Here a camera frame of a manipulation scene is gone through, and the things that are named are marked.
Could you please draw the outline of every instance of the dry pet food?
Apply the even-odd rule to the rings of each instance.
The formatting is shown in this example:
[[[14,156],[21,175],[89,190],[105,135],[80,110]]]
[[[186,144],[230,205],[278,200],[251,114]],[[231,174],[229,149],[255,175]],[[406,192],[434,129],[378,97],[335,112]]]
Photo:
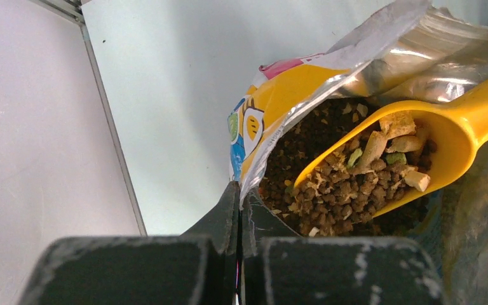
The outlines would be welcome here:
[[[326,100],[291,128],[268,157],[266,173],[259,187],[264,204],[288,226],[300,232],[302,218],[289,210],[295,202],[292,196],[295,179],[333,142],[356,127],[364,114],[369,115],[375,110],[364,99]],[[353,121],[354,114],[358,116],[356,121]]]
[[[299,232],[341,235],[403,198],[408,188],[425,191],[431,180],[428,155],[436,149],[425,129],[409,112],[396,112],[328,155],[292,191],[289,210],[302,218]]]

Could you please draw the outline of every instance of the silver foil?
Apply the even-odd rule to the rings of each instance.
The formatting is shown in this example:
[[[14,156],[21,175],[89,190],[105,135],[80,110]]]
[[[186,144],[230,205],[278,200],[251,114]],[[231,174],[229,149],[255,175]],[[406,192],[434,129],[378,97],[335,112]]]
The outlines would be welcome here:
[[[347,45],[344,37],[330,50]],[[445,8],[430,8],[416,28],[331,97],[370,97],[446,103],[488,79],[488,27],[464,23]]]

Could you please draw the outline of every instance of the pet food bag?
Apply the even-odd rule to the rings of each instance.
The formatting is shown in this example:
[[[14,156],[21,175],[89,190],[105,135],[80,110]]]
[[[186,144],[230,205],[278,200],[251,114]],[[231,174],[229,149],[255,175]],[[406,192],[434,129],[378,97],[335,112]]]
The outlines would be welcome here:
[[[448,103],[488,79],[488,27],[456,20],[430,2],[397,0],[329,50],[259,67],[227,119],[230,175],[240,183],[241,202],[262,183],[279,202],[290,196],[293,176],[307,165],[299,160],[314,157],[307,156],[308,146],[318,143],[320,154],[336,142],[322,139],[321,130],[346,132],[358,123],[351,121],[355,114],[365,117],[398,100]],[[333,115],[347,107],[350,121]],[[276,182],[265,180],[271,179],[265,174],[273,160],[283,164],[275,168]],[[290,211],[262,197],[273,214],[286,223],[291,219]],[[386,234],[412,238],[426,249],[453,303],[488,304],[488,143],[456,183],[397,210],[373,221],[386,227],[395,222],[387,218],[394,213],[412,221]]]

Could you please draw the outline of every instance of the cartoon illustration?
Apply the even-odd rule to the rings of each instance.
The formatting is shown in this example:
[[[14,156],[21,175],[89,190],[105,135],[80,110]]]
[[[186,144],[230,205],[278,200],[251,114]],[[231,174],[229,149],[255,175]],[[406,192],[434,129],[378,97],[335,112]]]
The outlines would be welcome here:
[[[256,109],[254,104],[254,98],[250,98],[250,102],[246,103],[243,108],[244,118],[242,120],[244,138],[244,151],[246,157],[249,156],[252,151],[257,147],[259,141],[262,138],[262,132],[264,129],[263,116],[264,112]]]
[[[240,100],[235,111],[227,118],[231,136],[232,179],[240,179],[242,161],[259,145],[264,131],[264,111],[255,108],[253,97]]]

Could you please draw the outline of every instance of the white wall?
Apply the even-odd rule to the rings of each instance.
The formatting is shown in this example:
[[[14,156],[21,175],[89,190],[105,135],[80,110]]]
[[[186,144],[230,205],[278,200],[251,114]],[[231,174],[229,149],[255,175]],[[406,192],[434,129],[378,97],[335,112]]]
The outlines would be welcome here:
[[[0,0],[0,305],[70,235],[139,234],[79,27]]]
[[[179,234],[229,176],[227,116],[257,68],[329,49],[392,0],[92,0],[83,13],[149,234]],[[484,0],[436,0],[469,22]]]

